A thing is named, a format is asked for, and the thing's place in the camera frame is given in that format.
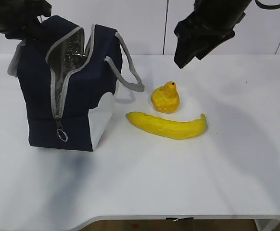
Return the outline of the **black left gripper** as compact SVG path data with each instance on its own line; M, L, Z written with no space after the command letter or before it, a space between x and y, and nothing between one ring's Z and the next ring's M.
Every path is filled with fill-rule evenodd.
M7 39L48 41L51 35L40 16L51 16L46 0L0 0L0 34Z

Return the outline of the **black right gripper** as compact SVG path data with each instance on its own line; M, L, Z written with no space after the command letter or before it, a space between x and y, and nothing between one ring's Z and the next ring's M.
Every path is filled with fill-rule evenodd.
M174 62L182 69L193 58L203 59L235 36L234 27L245 16L249 0L196 0L194 10L174 29Z

